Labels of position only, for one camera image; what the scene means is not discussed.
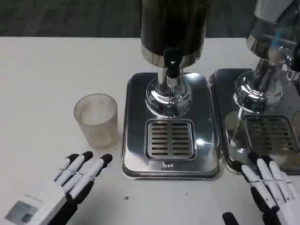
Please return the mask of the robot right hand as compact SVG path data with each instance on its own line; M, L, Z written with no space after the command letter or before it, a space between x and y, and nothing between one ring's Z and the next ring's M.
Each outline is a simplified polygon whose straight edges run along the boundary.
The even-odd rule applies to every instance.
M232 165L249 184L264 224L298 225L300 193L289 176L281 171L278 164L268 155L259 156L252 151L248 157L258 169L258 174L240 161L235 160Z

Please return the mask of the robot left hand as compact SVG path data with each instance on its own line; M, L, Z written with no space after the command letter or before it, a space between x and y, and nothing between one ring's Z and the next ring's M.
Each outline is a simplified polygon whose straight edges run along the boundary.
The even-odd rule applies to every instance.
M112 161L91 151L65 157L45 183L25 192L0 220L2 225L65 225Z

